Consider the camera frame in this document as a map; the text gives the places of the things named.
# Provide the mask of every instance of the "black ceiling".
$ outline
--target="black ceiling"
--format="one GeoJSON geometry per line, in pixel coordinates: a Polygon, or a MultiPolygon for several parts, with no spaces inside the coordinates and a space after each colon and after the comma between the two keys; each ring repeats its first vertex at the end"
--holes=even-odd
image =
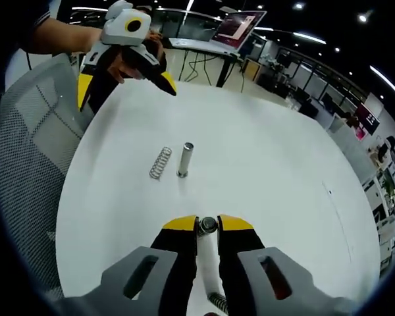
{"type": "MultiPolygon", "coordinates": [[[[73,7],[108,8],[115,0],[73,0],[73,7]]],[[[135,5],[161,5],[166,8],[186,9],[188,0],[132,0],[135,5]]],[[[259,26],[288,32],[311,34],[327,42],[326,45],[305,41],[284,32],[259,32],[279,44],[292,47],[305,55],[325,63],[347,76],[361,89],[385,96],[386,109],[395,117],[395,93],[369,69],[375,66],[395,85],[395,0],[194,0],[191,10],[211,16],[223,16],[222,6],[241,10],[257,10],[263,5],[267,11],[259,26]],[[293,6],[305,3],[303,10],[293,6]],[[358,21],[359,13],[371,11],[367,23],[358,21]]]]}

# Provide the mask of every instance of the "coil spring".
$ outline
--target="coil spring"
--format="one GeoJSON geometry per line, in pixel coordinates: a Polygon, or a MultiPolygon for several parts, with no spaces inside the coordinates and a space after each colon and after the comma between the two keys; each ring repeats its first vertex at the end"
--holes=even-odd
{"type": "Polygon", "coordinates": [[[159,180],[159,178],[161,177],[165,166],[167,165],[167,163],[169,162],[170,156],[171,156],[172,150],[171,148],[168,147],[164,147],[157,159],[155,160],[155,162],[152,165],[151,170],[149,171],[149,175],[151,176],[151,178],[159,180]]]}
{"type": "Polygon", "coordinates": [[[213,305],[218,307],[221,311],[228,315],[228,306],[226,303],[226,298],[222,294],[213,292],[208,294],[208,301],[210,301],[213,305]]]}

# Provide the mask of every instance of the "white desk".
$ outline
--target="white desk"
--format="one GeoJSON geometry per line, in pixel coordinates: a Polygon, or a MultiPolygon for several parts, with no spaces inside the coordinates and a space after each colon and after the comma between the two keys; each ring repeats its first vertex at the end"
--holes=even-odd
{"type": "MultiPolygon", "coordinates": [[[[262,99],[184,82],[177,90],[172,97],[145,80],[119,85],[82,138],[57,216],[65,295],[96,287],[106,268],[150,246],[171,219],[226,213],[249,221],[266,247],[311,271],[327,294],[365,298],[379,279],[376,226],[357,176],[327,133],[262,99]],[[195,147],[180,179],[185,142],[195,147]],[[173,153],[153,180],[148,172],[164,146],[173,153]]],[[[205,304],[197,277],[188,315],[203,315],[205,304]]]]}
{"type": "Polygon", "coordinates": [[[214,43],[210,43],[208,41],[198,41],[196,39],[170,38],[169,40],[173,48],[186,50],[186,52],[184,53],[182,70],[180,76],[178,77],[178,80],[181,80],[182,78],[184,63],[186,62],[188,52],[197,51],[197,52],[219,55],[224,59],[224,64],[217,81],[217,87],[222,88],[224,86],[228,69],[231,65],[231,62],[234,61],[236,58],[234,55],[234,51],[232,49],[228,50],[227,48],[222,47],[221,45],[215,45],[214,43]]]}

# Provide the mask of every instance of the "mesh office chair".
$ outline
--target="mesh office chair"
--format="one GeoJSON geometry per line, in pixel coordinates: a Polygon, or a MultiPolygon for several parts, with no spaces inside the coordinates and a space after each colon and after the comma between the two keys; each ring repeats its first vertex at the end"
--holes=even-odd
{"type": "Polygon", "coordinates": [[[16,248],[51,300],[63,296],[55,258],[60,194],[93,117],[76,104],[76,77],[66,55],[27,72],[0,102],[0,208],[16,248]]]}

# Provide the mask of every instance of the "white table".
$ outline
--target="white table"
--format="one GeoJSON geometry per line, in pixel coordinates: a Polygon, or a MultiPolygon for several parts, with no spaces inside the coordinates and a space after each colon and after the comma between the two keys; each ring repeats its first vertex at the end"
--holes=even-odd
{"type": "Polygon", "coordinates": [[[223,67],[221,69],[221,72],[219,73],[219,77],[217,81],[217,87],[222,88],[224,86],[225,78],[228,69],[230,68],[231,62],[234,61],[238,56],[233,49],[227,49],[222,45],[216,45],[209,41],[198,41],[196,39],[170,38],[169,41],[173,48],[186,50],[184,52],[182,70],[180,72],[180,76],[178,77],[178,80],[181,80],[182,78],[184,64],[186,63],[188,52],[196,51],[196,52],[202,52],[204,54],[210,53],[212,55],[218,55],[219,57],[224,59],[223,67]]]}
{"type": "MultiPolygon", "coordinates": [[[[226,213],[250,222],[313,274],[331,296],[362,300],[379,279],[375,222],[357,176],[314,120],[262,99],[177,83],[172,97],[126,81],[86,131],[66,176],[57,216],[63,292],[79,296],[173,218],[226,213]],[[189,175],[176,169],[194,144],[189,175]],[[160,181],[148,172],[173,153],[160,181]]],[[[206,301],[195,281],[188,315],[206,301]]]]}

